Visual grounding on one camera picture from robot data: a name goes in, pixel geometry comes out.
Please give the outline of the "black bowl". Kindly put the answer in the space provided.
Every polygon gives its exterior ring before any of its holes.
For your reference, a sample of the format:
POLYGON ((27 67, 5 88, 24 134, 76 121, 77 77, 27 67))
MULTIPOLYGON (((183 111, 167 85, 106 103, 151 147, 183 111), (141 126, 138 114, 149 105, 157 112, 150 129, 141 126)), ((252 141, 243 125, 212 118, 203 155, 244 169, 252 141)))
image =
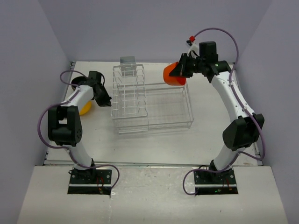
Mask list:
POLYGON ((81 77, 76 77, 76 78, 72 79, 71 88, 73 91, 75 91, 75 89, 81 85, 89 86, 86 77, 81 76, 81 77))

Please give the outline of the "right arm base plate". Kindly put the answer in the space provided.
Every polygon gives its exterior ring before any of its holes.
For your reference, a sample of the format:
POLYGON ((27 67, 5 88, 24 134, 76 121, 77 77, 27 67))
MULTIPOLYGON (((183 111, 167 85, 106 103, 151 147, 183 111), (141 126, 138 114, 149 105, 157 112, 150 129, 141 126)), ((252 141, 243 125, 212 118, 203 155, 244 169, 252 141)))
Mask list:
POLYGON ((205 171, 195 171, 193 175, 196 195, 238 194, 233 169, 229 169, 218 174, 205 171))

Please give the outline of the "white wire dish rack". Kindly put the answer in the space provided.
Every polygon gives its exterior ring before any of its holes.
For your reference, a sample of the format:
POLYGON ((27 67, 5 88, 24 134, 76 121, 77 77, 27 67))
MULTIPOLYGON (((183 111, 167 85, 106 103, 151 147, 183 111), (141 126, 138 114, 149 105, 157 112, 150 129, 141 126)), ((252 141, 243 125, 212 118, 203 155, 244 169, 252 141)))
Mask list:
POLYGON ((164 82, 167 63, 113 67, 111 116, 119 134, 190 128, 194 116, 188 85, 164 82))

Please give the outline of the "orange cup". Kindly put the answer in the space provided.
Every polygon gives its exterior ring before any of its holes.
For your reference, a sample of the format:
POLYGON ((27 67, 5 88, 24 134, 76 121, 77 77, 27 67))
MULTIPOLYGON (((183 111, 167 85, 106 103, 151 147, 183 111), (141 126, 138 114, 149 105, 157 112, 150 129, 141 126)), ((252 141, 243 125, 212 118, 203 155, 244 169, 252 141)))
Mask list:
POLYGON ((186 78, 170 76, 170 72, 177 66, 177 64, 178 62, 174 62, 163 70, 164 82, 170 86, 184 86, 186 84, 186 78))

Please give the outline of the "yellow bowl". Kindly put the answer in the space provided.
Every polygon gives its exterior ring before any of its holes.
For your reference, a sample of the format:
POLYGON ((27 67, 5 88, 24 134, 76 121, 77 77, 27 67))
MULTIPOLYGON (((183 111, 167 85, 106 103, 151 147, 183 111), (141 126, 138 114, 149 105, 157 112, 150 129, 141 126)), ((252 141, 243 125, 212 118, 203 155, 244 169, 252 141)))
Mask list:
POLYGON ((92 107, 92 102, 91 101, 88 101, 85 106, 81 109, 81 111, 79 112, 79 115, 80 116, 83 116, 85 115, 86 113, 88 113, 90 111, 92 107))

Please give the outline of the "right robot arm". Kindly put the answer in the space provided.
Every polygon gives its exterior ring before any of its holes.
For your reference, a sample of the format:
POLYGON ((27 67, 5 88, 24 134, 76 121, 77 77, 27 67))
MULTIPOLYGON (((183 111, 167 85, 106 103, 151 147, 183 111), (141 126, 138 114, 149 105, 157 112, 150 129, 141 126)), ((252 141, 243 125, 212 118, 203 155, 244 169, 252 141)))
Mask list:
POLYGON ((199 53, 193 49, 183 53, 179 61, 164 68, 163 79, 168 85, 184 86, 187 78, 198 73, 217 90, 230 118, 229 126, 222 133, 224 145, 208 168, 209 180, 220 183, 239 154, 257 142, 264 117, 257 114, 241 95, 229 64, 219 60, 216 42, 199 43, 199 53))

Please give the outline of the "grey metal block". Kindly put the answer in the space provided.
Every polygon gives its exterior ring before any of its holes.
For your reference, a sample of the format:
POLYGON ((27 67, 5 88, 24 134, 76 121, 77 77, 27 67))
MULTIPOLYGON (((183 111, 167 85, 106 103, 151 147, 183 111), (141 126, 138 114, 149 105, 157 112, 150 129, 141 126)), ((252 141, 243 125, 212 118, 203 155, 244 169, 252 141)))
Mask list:
POLYGON ((121 56, 120 64, 136 64, 135 56, 121 56))

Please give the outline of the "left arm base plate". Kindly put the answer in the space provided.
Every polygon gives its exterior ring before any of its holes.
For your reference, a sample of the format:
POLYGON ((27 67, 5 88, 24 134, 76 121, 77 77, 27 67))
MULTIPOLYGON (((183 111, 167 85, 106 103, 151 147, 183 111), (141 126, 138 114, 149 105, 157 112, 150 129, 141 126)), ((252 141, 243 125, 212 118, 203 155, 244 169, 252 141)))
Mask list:
POLYGON ((90 169, 69 171, 69 195, 111 195, 112 170, 90 169))

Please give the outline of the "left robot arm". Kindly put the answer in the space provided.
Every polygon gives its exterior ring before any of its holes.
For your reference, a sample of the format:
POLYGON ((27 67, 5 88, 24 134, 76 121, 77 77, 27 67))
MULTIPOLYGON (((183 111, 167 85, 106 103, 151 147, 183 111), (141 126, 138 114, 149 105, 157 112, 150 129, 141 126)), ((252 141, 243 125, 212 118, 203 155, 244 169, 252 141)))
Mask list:
POLYGON ((102 73, 90 71, 81 82, 69 83, 75 87, 75 91, 64 102, 47 109, 48 138, 55 142, 54 148, 64 149, 71 158, 74 164, 71 177, 76 184, 90 184, 100 180, 93 158, 81 143, 83 128, 80 112, 91 100, 99 107, 112 105, 112 98, 104 84, 102 73))

